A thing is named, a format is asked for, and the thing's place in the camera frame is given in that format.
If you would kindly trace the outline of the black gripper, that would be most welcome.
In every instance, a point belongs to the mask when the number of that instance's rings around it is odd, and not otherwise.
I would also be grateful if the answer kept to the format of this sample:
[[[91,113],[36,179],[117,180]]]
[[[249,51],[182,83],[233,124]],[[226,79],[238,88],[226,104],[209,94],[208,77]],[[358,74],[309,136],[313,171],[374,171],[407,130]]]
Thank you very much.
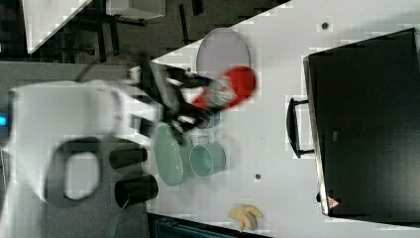
[[[208,86],[212,79],[198,74],[188,75],[180,67],[161,64],[150,60],[138,63],[139,74],[135,86],[152,101],[162,106],[161,120],[168,124],[172,135],[179,145],[183,145],[184,135],[209,120],[217,110],[193,107],[181,109],[179,88]]]

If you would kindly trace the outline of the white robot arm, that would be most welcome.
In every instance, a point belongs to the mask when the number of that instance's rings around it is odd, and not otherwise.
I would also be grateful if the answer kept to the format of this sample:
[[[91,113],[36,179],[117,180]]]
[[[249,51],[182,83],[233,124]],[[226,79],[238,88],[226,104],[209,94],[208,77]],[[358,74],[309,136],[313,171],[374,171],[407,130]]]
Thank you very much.
[[[10,89],[1,140],[10,165],[1,238],[104,236],[114,211],[108,152],[147,149],[156,123],[201,116],[180,90],[209,82],[145,60],[134,83],[77,77]]]

